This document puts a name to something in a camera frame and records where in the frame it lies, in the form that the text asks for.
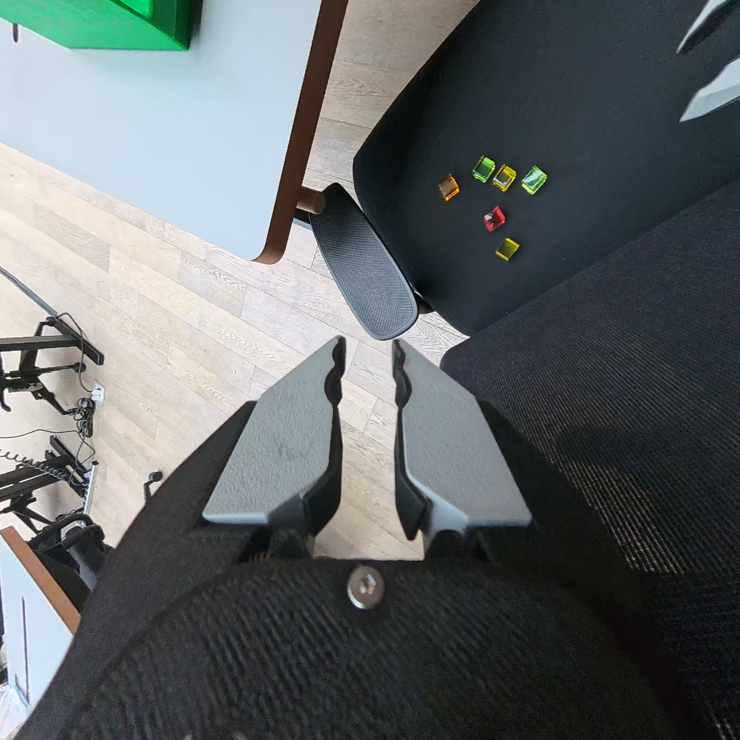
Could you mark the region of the black mesh chair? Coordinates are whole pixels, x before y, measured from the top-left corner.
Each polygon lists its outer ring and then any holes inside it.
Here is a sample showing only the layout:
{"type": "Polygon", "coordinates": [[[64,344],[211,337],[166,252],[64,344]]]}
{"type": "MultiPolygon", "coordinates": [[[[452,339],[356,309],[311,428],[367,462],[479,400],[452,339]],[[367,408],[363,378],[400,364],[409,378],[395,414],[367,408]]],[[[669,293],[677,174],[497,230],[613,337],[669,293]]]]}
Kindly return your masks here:
{"type": "Polygon", "coordinates": [[[103,528],[81,512],[49,524],[27,544],[37,557],[45,557],[73,573],[88,593],[95,590],[115,550],[106,542],[103,528]]]}

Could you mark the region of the black metal frame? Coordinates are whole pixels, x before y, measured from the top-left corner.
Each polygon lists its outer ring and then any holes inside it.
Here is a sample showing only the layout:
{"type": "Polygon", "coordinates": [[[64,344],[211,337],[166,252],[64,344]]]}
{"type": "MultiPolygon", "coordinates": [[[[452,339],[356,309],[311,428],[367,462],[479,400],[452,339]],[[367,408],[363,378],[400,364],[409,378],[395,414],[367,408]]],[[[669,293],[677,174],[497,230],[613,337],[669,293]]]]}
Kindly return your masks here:
{"type": "Polygon", "coordinates": [[[33,459],[10,451],[2,451],[2,460],[14,464],[14,469],[1,475],[1,514],[12,514],[33,533],[71,513],[82,512],[86,491],[85,475],[89,470],[55,435],[50,437],[50,450],[43,459],[33,459]],[[53,484],[68,486],[79,498],[79,505],[68,513],[51,520],[35,511],[38,491],[53,484]]]}
{"type": "Polygon", "coordinates": [[[10,412],[11,407],[5,400],[6,393],[30,393],[36,400],[46,401],[62,416],[73,414],[72,409],[65,409],[57,401],[56,396],[42,382],[42,375],[51,373],[74,371],[78,378],[86,370],[84,358],[87,357],[95,365],[104,365],[104,353],[91,344],[79,328],[72,328],[59,317],[47,317],[41,321],[35,333],[28,337],[2,338],[1,357],[7,353],[20,354],[18,368],[6,371],[1,365],[1,407],[10,412]],[[74,348],[80,352],[80,359],[70,365],[41,367],[36,361],[42,350],[74,348]]]}

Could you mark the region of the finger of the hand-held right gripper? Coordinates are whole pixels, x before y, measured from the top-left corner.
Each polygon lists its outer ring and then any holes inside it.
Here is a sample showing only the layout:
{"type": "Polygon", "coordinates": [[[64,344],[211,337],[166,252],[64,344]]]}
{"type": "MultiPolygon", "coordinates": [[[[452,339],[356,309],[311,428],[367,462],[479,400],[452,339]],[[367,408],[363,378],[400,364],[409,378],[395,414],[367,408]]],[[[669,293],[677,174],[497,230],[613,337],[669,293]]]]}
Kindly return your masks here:
{"type": "Polygon", "coordinates": [[[707,1],[679,43],[676,54],[687,54],[709,38],[737,11],[739,1],[707,1]]]}
{"type": "Polygon", "coordinates": [[[740,61],[730,62],[710,83],[691,97],[679,122],[686,122],[733,103],[739,98],[740,61]]]}

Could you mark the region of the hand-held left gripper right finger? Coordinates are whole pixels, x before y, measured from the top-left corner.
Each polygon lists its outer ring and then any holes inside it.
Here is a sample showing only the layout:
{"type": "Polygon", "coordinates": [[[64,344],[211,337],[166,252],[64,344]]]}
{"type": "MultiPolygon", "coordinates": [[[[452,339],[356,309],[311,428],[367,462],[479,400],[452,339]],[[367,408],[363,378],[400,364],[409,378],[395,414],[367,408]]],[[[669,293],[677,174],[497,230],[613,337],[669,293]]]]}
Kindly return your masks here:
{"type": "Polygon", "coordinates": [[[451,533],[528,528],[532,513],[476,398],[406,341],[392,343],[395,501],[429,555],[451,533]]]}

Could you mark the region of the blue-grey desk with wooden edge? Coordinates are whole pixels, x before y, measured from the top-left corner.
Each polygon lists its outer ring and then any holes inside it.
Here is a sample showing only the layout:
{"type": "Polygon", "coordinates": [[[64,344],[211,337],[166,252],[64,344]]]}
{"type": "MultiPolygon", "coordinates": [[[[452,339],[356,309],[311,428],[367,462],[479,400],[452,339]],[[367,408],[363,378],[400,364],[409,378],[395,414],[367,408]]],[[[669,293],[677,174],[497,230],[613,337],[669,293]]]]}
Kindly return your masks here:
{"type": "Polygon", "coordinates": [[[187,51],[2,20],[2,143],[248,261],[282,259],[347,2],[199,2],[187,51]]]}
{"type": "Polygon", "coordinates": [[[1,582],[10,688],[30,715],[67,654],[80,614],[13,526],[1,531],[1,582]]]}

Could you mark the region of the green box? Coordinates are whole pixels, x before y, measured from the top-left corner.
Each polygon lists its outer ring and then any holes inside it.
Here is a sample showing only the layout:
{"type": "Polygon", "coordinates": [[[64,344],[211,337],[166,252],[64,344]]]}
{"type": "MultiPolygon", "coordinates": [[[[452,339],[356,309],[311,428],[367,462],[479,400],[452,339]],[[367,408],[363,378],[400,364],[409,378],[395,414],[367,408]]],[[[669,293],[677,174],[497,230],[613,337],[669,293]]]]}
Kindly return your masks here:
{"type": "Polygon", "coordinates": [[[185,51],[195,1],[2,1],[3,20],[72,50],[185,51]]]}

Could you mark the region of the black office chair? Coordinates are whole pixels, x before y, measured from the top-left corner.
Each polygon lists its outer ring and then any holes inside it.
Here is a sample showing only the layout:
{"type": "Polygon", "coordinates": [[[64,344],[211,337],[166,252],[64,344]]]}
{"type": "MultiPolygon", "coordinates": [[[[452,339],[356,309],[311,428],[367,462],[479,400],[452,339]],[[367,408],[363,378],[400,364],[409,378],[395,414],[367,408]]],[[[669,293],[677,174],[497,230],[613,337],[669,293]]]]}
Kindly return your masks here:
{"type": "Polygon", "coordinates": [[[381,733],[738,738],[738,104],[679,122],[738,10],[678,55],[699,6],[479,2],[356,153],[359,201],[333,183],[311,216],[357,320],[476,398],[533,516],[381,567],[381,733]]]}

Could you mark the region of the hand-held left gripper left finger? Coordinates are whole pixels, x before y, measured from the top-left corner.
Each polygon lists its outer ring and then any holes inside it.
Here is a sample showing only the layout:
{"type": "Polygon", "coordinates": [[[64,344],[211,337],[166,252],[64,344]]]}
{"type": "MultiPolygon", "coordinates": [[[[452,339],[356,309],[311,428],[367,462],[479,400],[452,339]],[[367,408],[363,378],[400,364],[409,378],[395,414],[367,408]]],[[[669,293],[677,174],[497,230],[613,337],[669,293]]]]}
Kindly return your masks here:
{"type": "Polygon", "coordinates": [[[261,395],[203,509],[208,523],[293,533],[313,554],[340,504],[345,365],[346,339],[332,338],[261,395]]]}

